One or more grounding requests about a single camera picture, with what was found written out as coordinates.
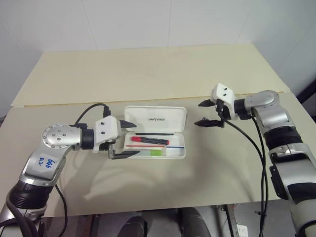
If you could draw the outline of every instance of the floor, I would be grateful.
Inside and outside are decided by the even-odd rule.
[[[216,206],[202,206],[196,207],[196,209],[206,222],[212,237],[230,237],[224,211]],[[254,213],[259,209],[259,202],[241,203],[235,208],[236,222],[247,226],[250,237],[259,234],[260,216]],[[69,217],[64,236],[116,237],[126,221],[137,215],[142,216],[147,221],[148,237],[181,236],[177,225],[176,209],[102,214],[94,216],[93,222],[91,222],[92,216]],[[45,218],[45,222],[47,237],[55,237],[63,228],[64,218]],[[294,236],[294,227],[286,201],[274,200],[269,202],[264,234],[269,237]]]

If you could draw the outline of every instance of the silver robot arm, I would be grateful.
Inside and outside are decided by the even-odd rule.
[[[125,151],[116,154],[114,150],[114,143],[120,136],[121,128],[135,126],[108,115],[97,121],[93,129],[87,129],[86,124],[82,123],[76,126],[56,123],[47,127],[41,135],[39,147],[28,158],[18,183],[7,196],[0,213],[0,236],[21,235],[17,227],[3,230],[6,224],[17,220],[13,215],[14,210],[35,222],[44,216],[49,194],[61,174],[69,151],[80,148],[92,150],[94,153],[108,151],[110,159],[127,158],[138,153]]]
[[[221,107],[225,119],[257,118],[269,148],[271,179],[278,197],[289,200],[297,236],[316,236],[316,160],[302,142],[289,113],[279,104],[276,92],[266,90],[236,100],[233,91],[222,84],[200,106]],[[224,122],[202,119],[199,126],[223,127]]]

